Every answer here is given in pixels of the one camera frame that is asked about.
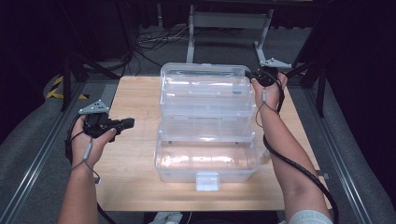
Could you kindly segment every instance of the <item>wooden table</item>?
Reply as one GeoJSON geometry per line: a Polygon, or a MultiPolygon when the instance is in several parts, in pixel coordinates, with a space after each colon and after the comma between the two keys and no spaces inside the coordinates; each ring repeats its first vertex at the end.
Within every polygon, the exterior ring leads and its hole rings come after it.
{"type": "MultiPolygon", "coordinates": [[[[120,80],[110,117],[134,118],[135,122],[132,129],[124,130],[115,142],[106,145],[102,159],[95,165],[102,177],[96,189],[98,202],[104,210],[284,210],[272,162],[263,156],[262,129],[254,119],[261,164],[247,182],[221,183],[220,191],[196,191],[195,183],[162,182],[153,161],[161,120],[160,88],[159,77],[123,77],[120,80]]],[[[288,90],[285,94],[281,117],[319,170],[288,90]]]]}

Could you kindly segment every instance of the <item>stacked plastic container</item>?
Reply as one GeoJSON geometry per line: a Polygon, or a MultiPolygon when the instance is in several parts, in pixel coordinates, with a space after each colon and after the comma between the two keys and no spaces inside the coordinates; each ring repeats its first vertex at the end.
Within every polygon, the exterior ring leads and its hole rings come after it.
{"type": "Polygon", "coordinates": [[[251,118],[256,110],[245,66],[168,63],[161,70],[155,168],[165,182],[246,181],[258,169],[251,118]]]}

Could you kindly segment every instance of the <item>left hand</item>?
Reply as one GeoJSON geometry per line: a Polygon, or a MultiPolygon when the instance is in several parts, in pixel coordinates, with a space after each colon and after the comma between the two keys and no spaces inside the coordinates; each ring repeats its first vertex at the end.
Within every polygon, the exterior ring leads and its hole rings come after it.
{"type": "MultiPolygon", "coordinates": [[[[79,117],[73,128],[72,138],[78,134],[72,141],[73,148],[73,163],[72,167],[75,167],[82,162],[82,157],[84,155],[87,145],[91,142],[91,137],[83,132],[84,127],[84,117],[79,117]]],[[[87,159],[88,165],[93,168],[93,166],[102,157],[103,149],[105,145],[116,135],[115,129],[110,129],[106,133],[102,134],[98,138],[92,139],[91,153],[87,159]]]]}

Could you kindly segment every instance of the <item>hand-held controller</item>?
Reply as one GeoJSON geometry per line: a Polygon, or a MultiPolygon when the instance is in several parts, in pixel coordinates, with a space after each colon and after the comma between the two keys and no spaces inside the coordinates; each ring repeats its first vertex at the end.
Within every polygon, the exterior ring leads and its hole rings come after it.
{"type": "Polygon", "coordinates": [[[84,133],[97,138],[108,130],[115,128],[119,135],[123,130],[134,127],[134,119],[109,119],[107,113],[88,114],[85,117],[84,133]]]}
{"type": "Polygon", "coordinates": [[[277,80],[277,68],[276,67],[268,67],[268,66],[263,66],[256,72],[245,72],[245,76],[248,77],[248,79],[253,79],[256,78],[257,81],[259,81],[260,85],[267,87],[271,86],[274,84],[277,80]]]}

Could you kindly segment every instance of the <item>black controller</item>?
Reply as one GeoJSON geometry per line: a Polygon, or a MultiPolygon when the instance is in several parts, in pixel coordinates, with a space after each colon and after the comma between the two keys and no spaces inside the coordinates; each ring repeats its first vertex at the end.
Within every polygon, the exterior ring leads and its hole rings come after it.
{"type": "MultiPolygon", "coordinates": [[[[70,163],[73,161],[73,150],[72,150],[72,138],[71,132],[73,130],[75,123],[72,125],[71,130],[69,130],[69,135],[67,140],[65,140],[65,156],[69,159],[70,163]]],[[[107,113],[94,113],[85,115],[84,123],[84,133],[91,136],[92,138],[97,138],[108,130],[115,128],[119,135],[123,130],[130,129],[134,127],[134,119],[109,119],[107,113]]]]}
{"type": "Polygon", "coordinates": [[[256,78],[259,83],[264,86],[271,86],[274,84],[277,80],[277,73],[278,70],[276,67],[268,67],[268,66],[263,66],[257,72],[245,72],[245,76],[248,77],[248,79],[253,79],[256,78]]]}

